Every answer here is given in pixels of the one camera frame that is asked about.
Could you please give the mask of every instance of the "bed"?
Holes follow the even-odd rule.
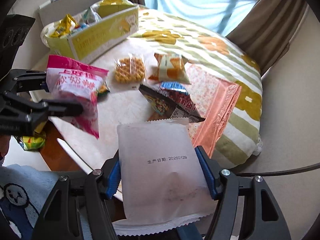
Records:
[[[222,36],[195,23],[140,7],[139,30],[91,65],[114,68],[113,58],[128,52],[145,55],[146,64],[155,51],[181,53],[216,77],[237,83],[241,93],[212,158],[224,168],[244,163],[254,151],[260,127],[262,85],[257,63]],[[35,69],[44,70],[45,60]],[[35,93],[40,100],[43,93]],[[147,121],[153,110],[138,91],[110,94],[98,105],[100,139],[96,140],[59,118],[52,122],[65,141],[92,169],[100,168],[118,148],[116,126],[119,123]]]

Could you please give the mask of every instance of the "striped quilt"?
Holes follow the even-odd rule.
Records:
[[[180,53],[217,77],[241,85],[241,94],[212,158],[224,168],[244,163],[259,135],[262,84],[257,63],[219,34],[153,9],[140,8],[139,30],[130,39],[144,39],[161,52]]]

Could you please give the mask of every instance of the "pink snack bag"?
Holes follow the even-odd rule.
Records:
[[[97,95],[108,70],[89,66],[74,59],[50,55],[47,86],[55,99],[76,99],[83,106],[77,117],[64,117],[75,127],[99,138]]]

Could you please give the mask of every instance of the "cable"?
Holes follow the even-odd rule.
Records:
[[[313,171],[316,169],[320,169],[320,163],[316,163],[310,166],[301,167],[292,170],[285,170],[285,171],[272,171],[272,172],[259,172],[259,173],[236,173],[239,177],[255,177],[255,176],[262,176],[262,177],[272,177],[272,176],[283,176],[283,175],[290,175],[290,174],[297,174],[306,171]]]

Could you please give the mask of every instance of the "yellow-green box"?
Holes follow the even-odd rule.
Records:
[[[97,12],[102,20],[79,32],[62,38],[45,36],[51,51],[89,64],[138,31],[138,5],[102,5]]]

